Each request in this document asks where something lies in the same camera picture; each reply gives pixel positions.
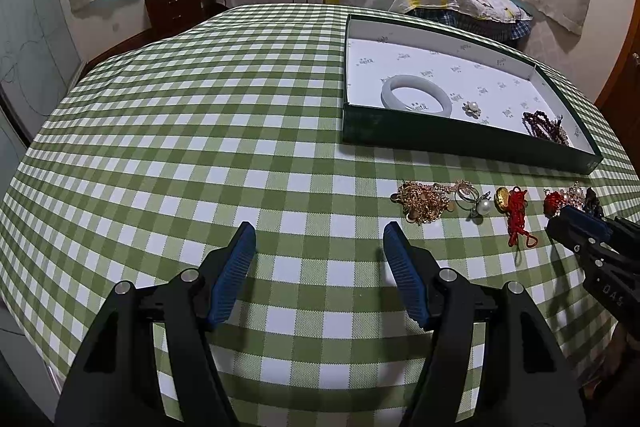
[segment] drawer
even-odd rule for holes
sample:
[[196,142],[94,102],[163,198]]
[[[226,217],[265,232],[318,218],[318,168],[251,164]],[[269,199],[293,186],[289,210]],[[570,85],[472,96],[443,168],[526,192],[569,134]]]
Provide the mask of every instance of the drawer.
[[200,0],[145,0],[145,3],[159,37],[178,34],[204,19]]
[[194,5],[200,7],[200,0],[153,0],[153,3],[176,14],[193,9]]

